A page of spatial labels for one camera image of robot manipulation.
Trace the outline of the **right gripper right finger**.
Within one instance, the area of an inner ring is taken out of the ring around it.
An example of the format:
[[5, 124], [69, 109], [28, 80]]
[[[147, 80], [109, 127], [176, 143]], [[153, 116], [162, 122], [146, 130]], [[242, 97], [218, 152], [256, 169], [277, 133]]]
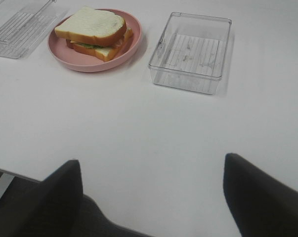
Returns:
[[223, 193], [243, 237], [298, 237], [298, 192], [245, 158], [225, 156]]

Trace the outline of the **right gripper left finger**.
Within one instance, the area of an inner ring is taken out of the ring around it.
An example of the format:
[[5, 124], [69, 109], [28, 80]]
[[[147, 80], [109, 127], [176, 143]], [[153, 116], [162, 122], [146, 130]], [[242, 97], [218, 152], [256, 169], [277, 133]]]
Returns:
[[82, 199], [80, 164], [69, 160], [0, 209], [0, 237], [69, 237]]

